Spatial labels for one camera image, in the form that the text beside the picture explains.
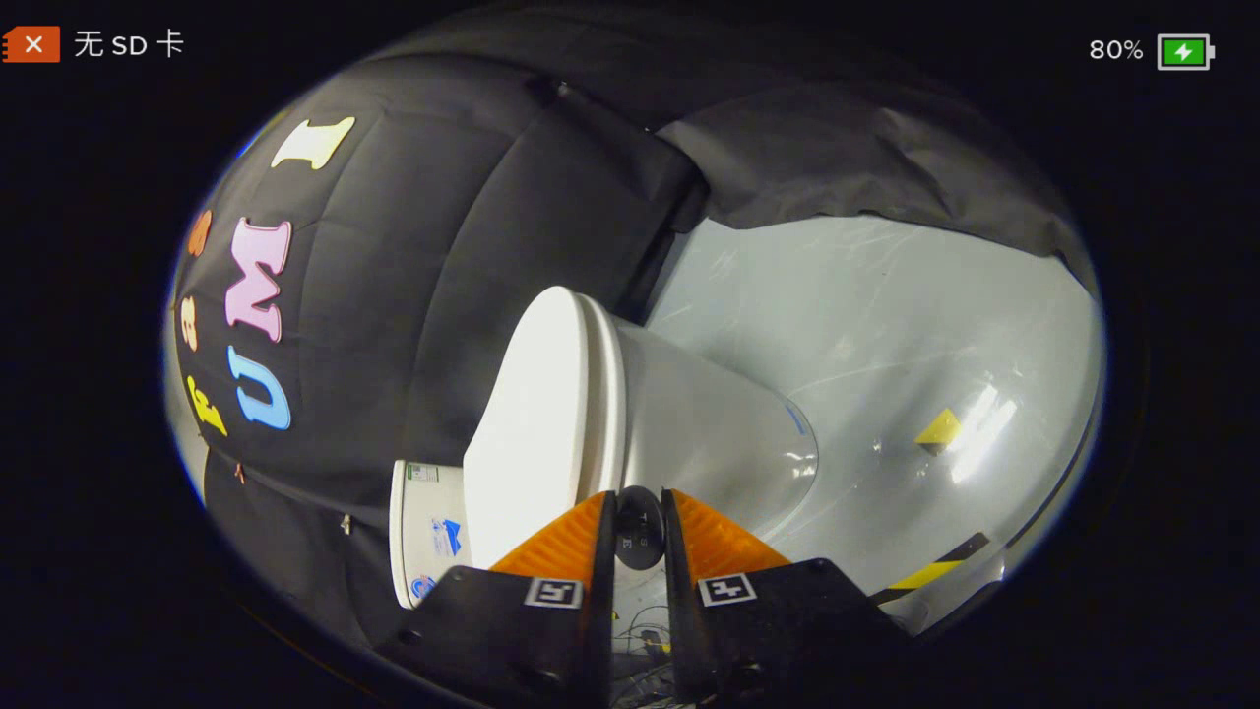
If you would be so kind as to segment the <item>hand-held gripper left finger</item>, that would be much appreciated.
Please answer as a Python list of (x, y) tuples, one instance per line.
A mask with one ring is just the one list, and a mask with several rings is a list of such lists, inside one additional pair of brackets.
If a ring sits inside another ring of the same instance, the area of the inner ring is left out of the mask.
[(607, 706), (616, 513), (596, 492), (490, 568), (446, 570), (379, 655), (461, 708)]

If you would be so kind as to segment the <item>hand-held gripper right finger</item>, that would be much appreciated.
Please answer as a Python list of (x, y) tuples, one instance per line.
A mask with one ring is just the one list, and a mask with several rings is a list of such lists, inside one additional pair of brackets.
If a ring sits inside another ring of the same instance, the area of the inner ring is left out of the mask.
[(835, 562), (790, 560), (662, 490), (673, 681), (696, 708), (845, 708), (895, 683), (914, 642)]

